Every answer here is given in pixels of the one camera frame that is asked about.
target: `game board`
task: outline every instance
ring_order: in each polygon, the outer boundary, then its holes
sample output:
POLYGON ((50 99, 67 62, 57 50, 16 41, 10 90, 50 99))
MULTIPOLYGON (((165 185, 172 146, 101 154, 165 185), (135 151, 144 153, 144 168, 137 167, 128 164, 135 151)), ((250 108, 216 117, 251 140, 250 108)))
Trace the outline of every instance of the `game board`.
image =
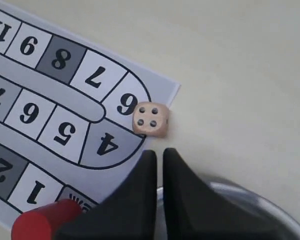
POLYGON ((0 223, 71 198, 88 211, 136 164, 138 102, 180 85, 0 1, 0 223))

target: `white table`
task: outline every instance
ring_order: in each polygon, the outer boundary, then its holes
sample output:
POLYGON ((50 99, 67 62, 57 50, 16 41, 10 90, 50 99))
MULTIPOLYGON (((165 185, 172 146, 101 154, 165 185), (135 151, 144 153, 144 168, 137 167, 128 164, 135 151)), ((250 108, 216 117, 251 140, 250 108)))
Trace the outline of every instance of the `white table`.
POLYGON ((175 147, 300 222, 300 0, 6 1, 180 82, 159 165, 175 147))

